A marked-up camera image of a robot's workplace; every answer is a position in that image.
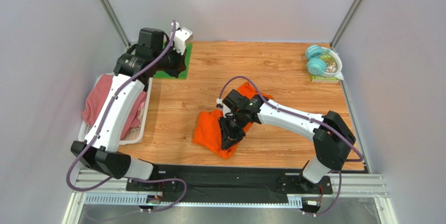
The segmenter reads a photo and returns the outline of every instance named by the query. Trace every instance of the wooden surface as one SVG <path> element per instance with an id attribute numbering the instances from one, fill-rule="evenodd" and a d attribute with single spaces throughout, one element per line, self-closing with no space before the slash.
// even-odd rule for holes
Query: wooden surface
<path id="1" fill-rule="evenodd" d="M 340 84 L 310 81 L 308 43 L 194 42 L 185 80 L 153 80 L 144 139 L 119 151 L 152 163 L 301 168 L 315 156 L 313 143 L 275 126 L 254 124 L 235 154 L 223 159 L 192 144 L 198 113 L 215 109 L 223 85 L 244 75 L 282 105 L 325 114 L 338 112 L 352 129 Z M 233 81 L 225 91 L 241 85 Z M 351 152 L 350 158 L 357 158 Z M 362 163 L 343 169 L 362 170 Z"/>

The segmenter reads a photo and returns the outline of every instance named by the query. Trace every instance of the teal headphones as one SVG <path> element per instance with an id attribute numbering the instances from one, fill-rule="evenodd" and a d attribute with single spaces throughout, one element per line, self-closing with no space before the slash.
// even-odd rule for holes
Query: teal headphones
<path id="1" fill-rule="evenodd" d="M 324 54 L 329 54 L 336 63 L 336 71 L 334 72 L 327 72 L 327 64 L 325 64 L 325 61 L 320 59 L 320 57 Z M 307 63 L 307 70 L 312 75 L 318 75 L 318 76 L 324 76 L 324 77 L 336 77 L 337 79 L 344 80 L 344 77 L 342 76 L 341 70 L 342 70 L 342 62 L 339 56 L 332 50 L 321 47 L 318 45 L 312 45 L 308 47 L 308 49 L 305 51 L 305 57 L 308 60 Z"/>

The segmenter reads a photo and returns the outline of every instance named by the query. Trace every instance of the green mat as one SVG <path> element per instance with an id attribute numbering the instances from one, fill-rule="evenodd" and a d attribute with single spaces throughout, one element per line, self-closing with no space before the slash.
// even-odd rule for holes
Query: green mat
<path id="1" fill-rule="evenodd" d="M 189 71 L 189 60 L 191 59 L 191 53 L 192 53 L 192 43 L 188 43 L 186 46 L 187 54 L 186 58 L 184 59 L 184 63 L 186 64 L 186 70 L 181 72 L 179 77 L 177 79 L 186 79 L 187 78 L 187 72 Z M 176 79 L 174 77 L 171 77 L 167 75 L 164 71 L 159 71 L 153 76 L 154 79 Z"/>

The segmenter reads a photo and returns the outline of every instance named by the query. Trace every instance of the white backdrop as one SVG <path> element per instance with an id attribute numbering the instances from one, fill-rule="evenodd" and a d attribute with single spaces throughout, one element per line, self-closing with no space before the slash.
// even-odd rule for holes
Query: white backdrop
<path id="1" fill-rule="evenodd" d="M 0 10 L 0 222 L 59 224 L 85 99 L 124 48 L 99 0 L 0 0 Z"/>
<path id="2" fill-rule="evenodd" d="M 130 41 L 143 27 L 170 31 L 172 19 L 196 40 L 329 42 L 353 0 L 110 0 Z"/>
<path id="3" fill-rule="evenodd" d="M 445 0 L 364 0 L 338 46 L 367 160 L 403 224 L 444 223 L 445 14 Z"/>

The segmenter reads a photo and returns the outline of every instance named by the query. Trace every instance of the colorful book cover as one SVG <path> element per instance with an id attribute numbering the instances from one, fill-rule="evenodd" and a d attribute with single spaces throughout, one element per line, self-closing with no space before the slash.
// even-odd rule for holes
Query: colorful book cover
<path id="1" fill-rule="evenodd" d="M 323 55 L 320 56 L 320 59 L 322 59 L 327 65 L 327 68 L 325 69 L 326 72 L 329 73 L 336 72 L 337 69 L 336 61 L 329 54 L 324 53 Z M 311 81 L 315 83 L 334 83 L 334 84 L 339 83 L 339 79 L 337 79 L 336 77 L 324 77 L 311 74 L 310 76 L 311 76 Z"/>

